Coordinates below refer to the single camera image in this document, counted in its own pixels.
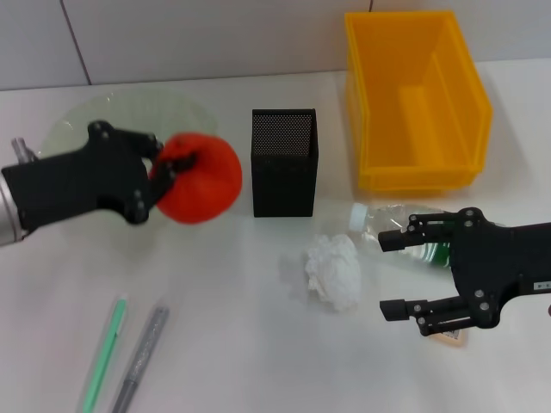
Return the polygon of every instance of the black mesh pen holder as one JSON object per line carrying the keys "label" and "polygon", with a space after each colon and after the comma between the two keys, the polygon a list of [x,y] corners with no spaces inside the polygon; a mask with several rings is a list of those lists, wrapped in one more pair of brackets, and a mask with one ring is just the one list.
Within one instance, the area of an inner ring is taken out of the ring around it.
{"label": "black mesh pen holder", "polygon": [[255,217],[311,217],[318,173],[314,109],[252,111]]}

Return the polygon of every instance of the plastic bottle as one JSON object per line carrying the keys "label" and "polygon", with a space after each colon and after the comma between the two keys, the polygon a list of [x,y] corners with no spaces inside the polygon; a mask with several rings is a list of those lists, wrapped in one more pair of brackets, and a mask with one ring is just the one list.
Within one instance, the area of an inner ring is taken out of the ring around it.
{"label": "plastic bottle", "polygon": [[[381,252],[379,232],[402,230],[409,224],[410,215],[417,213],[441,213],[442,210],[410,204],[389,205],[374,208],[355,203],[350,212],[349,229],[362,236],[362,243],[372,251]],[[427,262],[437,267],[449,266],[449,243],[426,243],[407,247],[400,254],[412,260]]]}

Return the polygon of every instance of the yellow plastic bin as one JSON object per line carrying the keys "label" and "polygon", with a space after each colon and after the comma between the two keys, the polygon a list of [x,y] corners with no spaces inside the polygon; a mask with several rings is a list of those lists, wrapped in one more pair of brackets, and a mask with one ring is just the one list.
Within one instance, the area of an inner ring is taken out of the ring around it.
{"label": "yellow plastic bin", "polygon": [[349,13],[346,29],[358,186],[469,185],[484,168],[492,106],[453,12]]}

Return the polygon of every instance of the white tissue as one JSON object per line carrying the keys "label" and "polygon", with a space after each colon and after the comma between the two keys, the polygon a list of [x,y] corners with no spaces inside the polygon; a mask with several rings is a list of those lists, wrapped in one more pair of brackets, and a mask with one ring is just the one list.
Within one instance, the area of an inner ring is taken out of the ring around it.
{"label": "white tissue", "polygon": [[362,297],[362,273],[354,243],[346,235],[316,237],[308,250],[308,289],[337,311],[354,307]]}

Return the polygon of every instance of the red sponge ball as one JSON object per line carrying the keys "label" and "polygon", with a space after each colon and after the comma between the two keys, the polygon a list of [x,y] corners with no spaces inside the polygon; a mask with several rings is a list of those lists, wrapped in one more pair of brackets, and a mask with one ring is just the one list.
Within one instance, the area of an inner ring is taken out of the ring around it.
{"label": "red sponge ball", "polygon": [[223,213],[241,192],[241,164],[223,139],[201,133],[172,136],[158,160],[197,156],[190,170],[178,175],[174,186],[158,202],[164,215],[183,224],[197,224]]}

